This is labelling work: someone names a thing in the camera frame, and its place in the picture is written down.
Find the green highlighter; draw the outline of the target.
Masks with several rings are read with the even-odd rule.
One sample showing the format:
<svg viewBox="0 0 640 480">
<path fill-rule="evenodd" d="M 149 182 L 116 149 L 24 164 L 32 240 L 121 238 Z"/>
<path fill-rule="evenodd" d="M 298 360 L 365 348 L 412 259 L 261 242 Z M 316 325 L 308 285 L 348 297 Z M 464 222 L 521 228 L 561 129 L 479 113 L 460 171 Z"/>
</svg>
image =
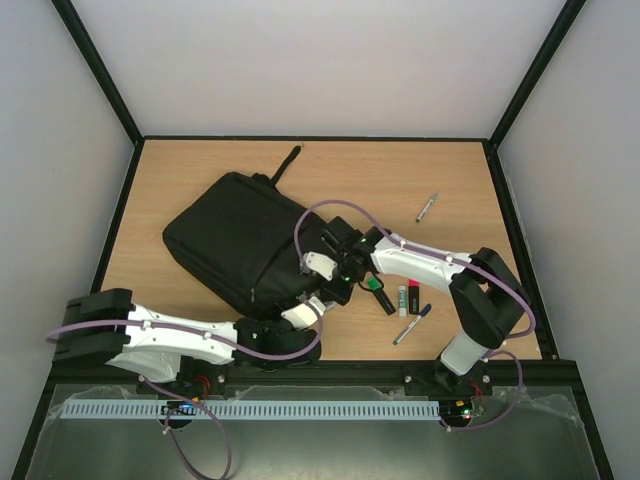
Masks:
<svg viewBox="0 0 640 480">
<path fill-rule="evenodd" d="M 367 288 L 381 306 L 386 315 L 393 315 L 396 312 L 392 301 L 384 290 L 384 283 L 377 277 L 372 276 L 367 280 Z"/>
</svg>

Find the black student backpack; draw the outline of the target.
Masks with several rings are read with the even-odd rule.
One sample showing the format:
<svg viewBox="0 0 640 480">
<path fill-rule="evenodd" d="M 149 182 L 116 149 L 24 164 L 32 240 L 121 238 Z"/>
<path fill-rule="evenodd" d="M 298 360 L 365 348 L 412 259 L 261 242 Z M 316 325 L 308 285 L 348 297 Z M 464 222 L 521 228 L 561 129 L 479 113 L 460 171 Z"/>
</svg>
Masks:
<svg viewBox="0 0 640 480">
<path fill-rule="evenodd" d="M 226 173 L 162 233 L 174 260 L 243 317 L 275 320 L 325 280 L 302 274 L 298 255 L 331 253 L 326 221 L 277 189 L 300 151 L 271 177 Z"/>
</svg>

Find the silver pen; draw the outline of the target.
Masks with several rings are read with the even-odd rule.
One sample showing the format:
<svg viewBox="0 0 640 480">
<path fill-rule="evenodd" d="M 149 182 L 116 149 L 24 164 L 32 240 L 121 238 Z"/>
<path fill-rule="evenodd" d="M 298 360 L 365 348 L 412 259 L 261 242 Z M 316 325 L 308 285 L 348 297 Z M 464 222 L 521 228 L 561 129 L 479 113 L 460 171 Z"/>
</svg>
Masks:
<svg viewBox="0 0 640 480">
<path fill-rule="evenodd" d="M 427 202 L 425 203 L 425 205 L 422 207 L 422 209 L 420 210 L 420 212 L 418 213 L 418 215 L 415 218 L 415 222 L 417 224 L 422 222 L 422 220 L 424 219 L 424 217 L 427 214 L 427 212 L 429 211 L 429 209 L 433 206 L 433 204 L 437 200 L 438 196 L 439 196 L 439 192 L 434 192 L 429 197 L 429 199 L 427 200 Z"/>
</svg>

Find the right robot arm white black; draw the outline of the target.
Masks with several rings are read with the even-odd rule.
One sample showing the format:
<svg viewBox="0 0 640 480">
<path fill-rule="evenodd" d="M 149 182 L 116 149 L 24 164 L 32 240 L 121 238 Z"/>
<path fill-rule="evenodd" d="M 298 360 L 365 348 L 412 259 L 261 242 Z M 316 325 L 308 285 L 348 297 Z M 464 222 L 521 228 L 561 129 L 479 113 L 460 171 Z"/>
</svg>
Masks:
<svg viewBox="0 0 640 480">
<path fill-rule="evenodd" d="M 510 338 L 528 335 L 535 314 L 519 280 L 489 248 L 474 254 L 439 250 L 377 225 L 363 233 L 342 218 L 329 222 L 322 241 L 336 265 L 331 281 L 344 293 L 372 276 L 395 275 L 450 295 L 461 331 L 441 351 L 430 376 L 447 392 L 460 390 L 471 372 Z"/>
</svg>

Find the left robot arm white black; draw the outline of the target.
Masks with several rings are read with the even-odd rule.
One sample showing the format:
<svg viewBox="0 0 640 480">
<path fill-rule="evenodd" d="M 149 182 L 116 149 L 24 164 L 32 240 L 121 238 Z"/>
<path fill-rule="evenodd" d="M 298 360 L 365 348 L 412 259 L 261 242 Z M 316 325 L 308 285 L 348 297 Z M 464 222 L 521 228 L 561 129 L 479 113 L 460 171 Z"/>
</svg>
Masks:
<svg viewBox="0 0 640 480">
<path fill-rule="evenodd" d="M 187 359 L 214 366 L 280 367 L 315 361 L 327 307 L 310 296 L 276 320 L 240 318 L 206 323 L 136 304 L 115 288 L 70 300 L 63 323 L 47 334 L 54 363 L 109 365 L 168 383 Z"/>
</svg>

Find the white glue stick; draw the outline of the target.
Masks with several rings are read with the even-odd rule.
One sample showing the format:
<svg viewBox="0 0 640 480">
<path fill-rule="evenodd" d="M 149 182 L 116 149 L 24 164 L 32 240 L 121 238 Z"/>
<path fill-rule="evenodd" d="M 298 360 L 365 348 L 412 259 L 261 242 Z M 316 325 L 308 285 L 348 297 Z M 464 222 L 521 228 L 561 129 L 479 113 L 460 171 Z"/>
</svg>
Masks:
<svg viewBox="0 0 640 480">
<path fill-rule="evenodd" d="M 398 315 L 401 318 L 408 316 L 408 287 L 406 285 L 398 287 Z"/>
</svg>

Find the pink highlighter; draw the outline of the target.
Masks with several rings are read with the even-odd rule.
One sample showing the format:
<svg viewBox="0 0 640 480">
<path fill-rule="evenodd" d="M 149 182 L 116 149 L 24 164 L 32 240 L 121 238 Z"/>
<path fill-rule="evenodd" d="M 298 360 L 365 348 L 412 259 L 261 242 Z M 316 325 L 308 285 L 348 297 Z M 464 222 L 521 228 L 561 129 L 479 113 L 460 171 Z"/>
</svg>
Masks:
<svg viewBox="0 0 640 480">
<path fill-rule="evenodd" d="M 420 283 L 415 280 L 408 281 L 408 307 L 411 315 L 418 315 L 420 312 Z"/>
</svg>

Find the blue capped marker pen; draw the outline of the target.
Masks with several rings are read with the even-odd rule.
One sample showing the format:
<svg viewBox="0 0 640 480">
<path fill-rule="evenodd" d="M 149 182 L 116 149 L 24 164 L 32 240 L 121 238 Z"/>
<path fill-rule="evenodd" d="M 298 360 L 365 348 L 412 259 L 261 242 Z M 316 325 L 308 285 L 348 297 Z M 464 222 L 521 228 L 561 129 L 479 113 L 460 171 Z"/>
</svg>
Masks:
<svg viewBox="0 0 640 480">
<path fill-rule="evenodd" d="M 392 344 L 394 346 L 398 345 L 417 326 L 417 324 L 429 314 L 431 309 L 432 305 L 426 304 L 419 314 L 396 336 Z"/>
</svg>

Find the black frame rail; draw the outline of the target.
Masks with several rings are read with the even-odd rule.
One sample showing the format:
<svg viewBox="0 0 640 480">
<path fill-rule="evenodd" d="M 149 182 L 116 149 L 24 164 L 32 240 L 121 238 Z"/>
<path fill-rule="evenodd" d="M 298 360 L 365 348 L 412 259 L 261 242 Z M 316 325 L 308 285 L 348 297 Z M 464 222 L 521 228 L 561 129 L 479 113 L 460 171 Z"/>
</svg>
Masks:
<svg viewBox="0 0 640 480">
<path fill-rule="evenodd" d="M 365 386 L 381 390 L 405 387 L 411 395 L 447 396 L 437 379 L 448 379 L 456 387 L 483 389 L 490 386 L 514 386 L 518 373 L 523 374 L 527 387 L 569 387 L 582 393 L 584 385 L 574 361 L 568 360 L 492 360 L 480 363 L 472 370 L 470 380 L 456 380 L 446 374 L 436 361 L 319 361 L 307 365 L 276 368 L 253 366 L 210 366 L 203 361 L 186 360 L 175 380 L 165 386 L 184 389 L 188 384 L 199 388 L 199 377 L 208 380 L 213 394 L 229 395 L 250 386 Z"/>
</svg>

